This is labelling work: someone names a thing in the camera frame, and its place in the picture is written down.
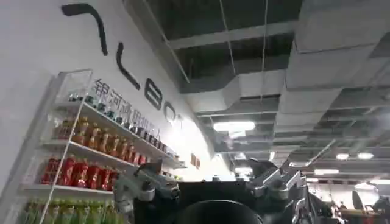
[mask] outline fluorescent light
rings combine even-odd
[[[236,167],[236,173],[251,173],[253,170],[250,167]]]
[[[270,161],[270,162],[272,162],[272,160],[274,159],[275,154],[276,154],[276,153],[275,153],[274,151],[272,151],[272,152],[269,153],[269,161]]]
[[[246,133],[245,131],[230,131],[229,137],[230,138],[238,138],[238,137],[245,137]]]
[[[306,167],[309,166],[310,162],[290,162],[288,166],[291,167]]]
[[[255,128],[253,121],[217,122],[214,124],[216,131],[249,131]]]
[[[389,185],[390,184],[390,180],[385,180],[385,179],[382,179],[382,180],[372,180],[371,183],[377,184],[377,185]]]
[[[314,170],[315,175],[325,175],[325,174],[337,174],[339,170],[336,169],[316,169]]]
[[[374,157],[374,155],[369,152],[361,152],[358,154],[359,159],[371,159],[372,157]]]
[[[349,157],[348,153],[339,153],[336,156],[336,159],[338,160],[346,160]]]
[[[312,182],[312,183],[317,183],[318,182],[318,178],[308,177],[308,178],[306,178],[306,181],[307,182]]]
[[[375,188],[374,185],[366,184],[366,183],[360,183],[355,185],[356,189],[364,189],[364,190],[372,190]]]

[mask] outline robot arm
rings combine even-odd
[[[243,214],[256,217],[254,223],[296,224],[303,223],[303,220],[305,223],[318,223],[315,221],[318,213],[310,202],[306,177],[297,170],[282,173],[277,167],[268,167],[249,182],[178,184],[160,176],[159,167],[161,163],[144,164],[136,171],[119,174],[115,181],[116,209],[132,224],[207,224],[204,220],[199,222],[196,217],[209,216],[215,223],[215,219],[217,222],[220,218],[229,222]],[[212,211],[220,208],[226,208],[226,211],[215,216]]]

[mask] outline exposed ceiling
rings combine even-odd
[[[231,167],[247,158],[390,174],[390,7],[386,0],[125,0]],[[215,122],[254,121],[245,136]],[[370,160],[357,158],[371,152]],[[338,153],[348,153],[346,161]]]

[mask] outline white wall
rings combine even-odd
[[[352,191],[354,190],[355,188],[352,185],[309,184],[309,191],[321,200],[333,200],[338,206],[343,201],[348,209],[354,209],[352,202]],[[363,205],[373,205],[379,199],[379,195],[375,190],[356,189],[356,191]]]
[[[143,40],[121,0],[90,0],[104,22],[108,56],[103,56],[98,27],[91,15],[67,17],[61,5],[71,0],[5,0],[0,7],[0,192],[23,143],[36,104],[53,75],[60,71],[91,68],[133,107],[140,110],[161,130],[161,140],[190,160],[190,152],[201,161],[201,171],[193,179],[201,180],[210,170],[210,145],[193,121],[194,115],[175,88],[167,73]],[[186,121],[184,133],[171,127],[162,111],[157,111],[119,72],[115,54],[119,42],[124,44],[122,63],[143,87],[151,78]]]

